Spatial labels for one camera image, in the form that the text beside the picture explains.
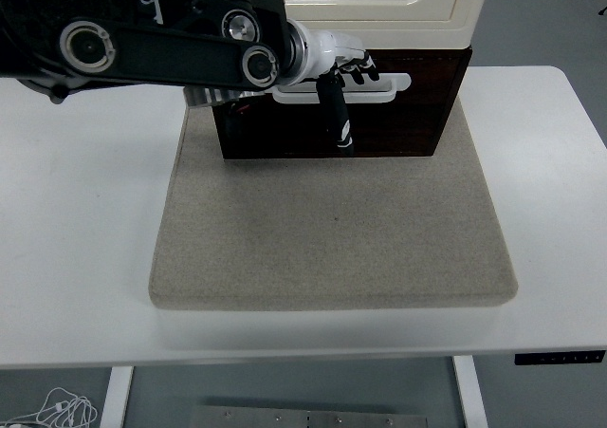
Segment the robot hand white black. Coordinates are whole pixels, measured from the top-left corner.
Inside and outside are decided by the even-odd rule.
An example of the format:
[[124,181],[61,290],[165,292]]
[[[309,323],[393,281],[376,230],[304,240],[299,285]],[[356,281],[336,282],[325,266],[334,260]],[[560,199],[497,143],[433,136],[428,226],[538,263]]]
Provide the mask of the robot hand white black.
[[300,82],[315,83],[329,137],[343,155],[352,157],[354,143],[340,75],[345,72],[355,84],[364,84],[364,75],[378,81],[377,67],[358,38],[324,30],[306,36],[303,55]]

